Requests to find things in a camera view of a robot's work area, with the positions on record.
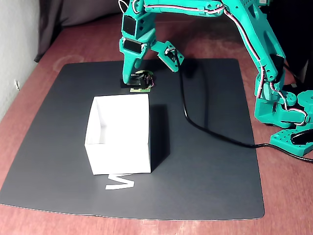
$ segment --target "cardboard box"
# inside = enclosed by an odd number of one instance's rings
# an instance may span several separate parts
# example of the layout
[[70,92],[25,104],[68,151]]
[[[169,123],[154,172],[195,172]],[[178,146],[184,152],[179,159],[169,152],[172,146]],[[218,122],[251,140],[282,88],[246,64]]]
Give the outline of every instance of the cardboard box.
[[151,173],[148,94],[96,96],[85,148],[94,175]]

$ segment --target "black mousepad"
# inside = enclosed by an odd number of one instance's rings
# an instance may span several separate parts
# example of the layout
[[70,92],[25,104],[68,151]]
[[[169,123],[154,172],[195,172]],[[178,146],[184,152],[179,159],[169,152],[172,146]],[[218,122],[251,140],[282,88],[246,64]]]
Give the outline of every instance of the black mousepad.
[[[255,149],[217,140],[190,125],[179,76],[160,60],[149,93],[153,172],[120,178],[92,174],[84,147],[94,96],[120,88],[123,62],[68,64],[40,107],[0,191],[0,203],[42,211],[160,220],[253,219],[264,215]],[[186,59],[182,64],[190,118],[254,143],[240,68],[234,59]],[[140,122],[134,125],[140,131]]]

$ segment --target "wooden table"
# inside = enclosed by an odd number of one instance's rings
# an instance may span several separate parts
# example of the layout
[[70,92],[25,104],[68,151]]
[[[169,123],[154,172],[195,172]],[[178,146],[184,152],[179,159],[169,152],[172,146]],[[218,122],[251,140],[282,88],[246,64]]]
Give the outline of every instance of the wooden table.
[[[64,64],[123,60],[118,50],[121,16],[66,28],[39,62],[0,123],[0,186],[42,101]],[[256,143],[279,128],[254,113],[257,70],[235,25],[226,18],[162,15],[160,41],[171,41],[186,57],[237,58]],[[156,58],[149,52],[146,59]],[[242,221],[145,221],[65,215],[0,206],[0,235],[312,235],[313,165],[274,149],[257,150],[265,216]]]

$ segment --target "white letter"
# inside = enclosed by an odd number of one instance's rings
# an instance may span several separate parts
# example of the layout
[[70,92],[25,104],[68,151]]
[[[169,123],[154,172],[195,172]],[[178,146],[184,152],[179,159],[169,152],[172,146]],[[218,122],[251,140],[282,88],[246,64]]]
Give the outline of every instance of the white letter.
[[114,181],[117,181],[117,182],[120,182],[123,184],[122,185],[106,185],[106,190],[134,187],[134,181],[119,178],[121,176],[126,176],[126,175],[132,175],[132,174],[111,174],[111,175],[108,175],[109,180],[114,180]]

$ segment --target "robotic arm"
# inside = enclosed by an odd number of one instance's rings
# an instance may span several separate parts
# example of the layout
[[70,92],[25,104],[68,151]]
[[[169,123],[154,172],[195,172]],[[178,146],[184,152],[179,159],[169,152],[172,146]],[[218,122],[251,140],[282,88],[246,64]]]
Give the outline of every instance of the robotic arm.
[[[156,39],[156,13],[172,12],[191,16],[219,17],[226,14],[238,27],[259,74],[256,77],[255,117],[263,123],[284,128],[270,138],[274,144],[297,156],[313,149],[313,91],[298,95],[282,90],[285,79],[282,51],[266,15],[256,0],[131,0],[123,14],[120,51],[124,54],[123,81],[134,85],[133,67],[139,68],[149,49],[173,71],[184,56],[170,42]],[[300,108],[291,106],[299,104]]]

